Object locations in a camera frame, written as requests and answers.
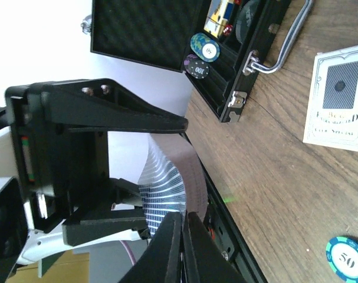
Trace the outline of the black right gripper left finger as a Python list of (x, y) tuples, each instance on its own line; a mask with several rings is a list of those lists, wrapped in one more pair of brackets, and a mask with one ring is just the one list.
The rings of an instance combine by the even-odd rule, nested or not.
[(166, 214), (143, 255), (120, 282), (180, 282), (181, 233), (182, 215)]

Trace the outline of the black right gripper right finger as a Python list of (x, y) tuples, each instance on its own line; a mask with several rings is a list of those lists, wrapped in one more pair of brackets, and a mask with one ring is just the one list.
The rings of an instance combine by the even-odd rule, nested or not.
[(183, 258), (186, 282), (245, 282), (242, 275), (222, 256), (195, 212), (185, 216)]

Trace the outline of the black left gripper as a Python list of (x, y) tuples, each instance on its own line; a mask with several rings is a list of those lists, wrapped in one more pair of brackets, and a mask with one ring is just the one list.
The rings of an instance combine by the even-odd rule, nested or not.
[(141, 209), (74, 209), (109, 178), (107, 131), (183, 133), (186, 118), (106, 78), (13, 86), (5, 100), (22, 196), (30, 204), (34, 229), (48, 233), (66, 219), (66, 245), (147, 229)]

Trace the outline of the blue patterned card deck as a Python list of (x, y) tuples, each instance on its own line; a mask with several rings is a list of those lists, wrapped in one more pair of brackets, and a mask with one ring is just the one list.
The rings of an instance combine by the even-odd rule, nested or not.
[(167, 213), (195, 212), (204, 220), (208, 191), (204, 171), (193, 146), (180, 134), (151, 134), (148, 154), (138, 181), (150, 236)]

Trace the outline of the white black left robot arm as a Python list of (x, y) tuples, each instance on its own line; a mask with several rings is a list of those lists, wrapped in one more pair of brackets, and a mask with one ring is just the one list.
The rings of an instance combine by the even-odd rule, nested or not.
[(178, 134), (182, 116), (155, 107), (111, 79), (51, 81), (7, 88), (0, 108), (0, 282), (17, 266), (30, 230), (62, 227), (69, 246), (118, 232), (148, 236), (141, 208), (110, 205), (139, 196), (109, 176), (107, 133)]

